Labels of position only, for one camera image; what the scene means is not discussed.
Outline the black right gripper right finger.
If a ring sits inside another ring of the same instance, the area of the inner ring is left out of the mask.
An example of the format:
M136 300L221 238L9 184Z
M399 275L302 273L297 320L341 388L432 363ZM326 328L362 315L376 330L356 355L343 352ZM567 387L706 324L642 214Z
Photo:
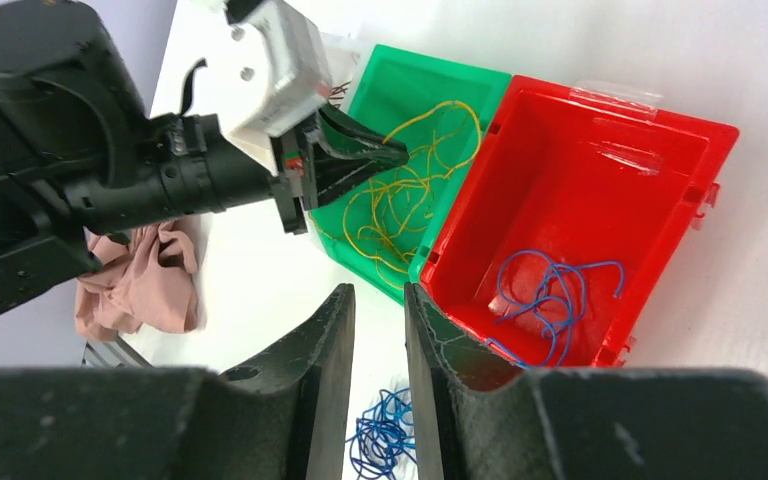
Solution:
M517 367L404 289L423 479L768 479L768 378Z

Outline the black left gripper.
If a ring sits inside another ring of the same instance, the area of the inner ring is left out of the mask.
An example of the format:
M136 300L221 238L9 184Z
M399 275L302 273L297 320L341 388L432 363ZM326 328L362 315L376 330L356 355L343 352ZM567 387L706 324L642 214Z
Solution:
M331 104L270 141L277 167L272 198L284 232L293 235L308 231L306 212L330 205L409 159L404 144Z

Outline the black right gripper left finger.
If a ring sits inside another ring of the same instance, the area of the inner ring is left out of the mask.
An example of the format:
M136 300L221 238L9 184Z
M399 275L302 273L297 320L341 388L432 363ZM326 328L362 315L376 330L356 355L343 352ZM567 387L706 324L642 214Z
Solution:
M337 479L355 290L223 372L0 369L0 479Z

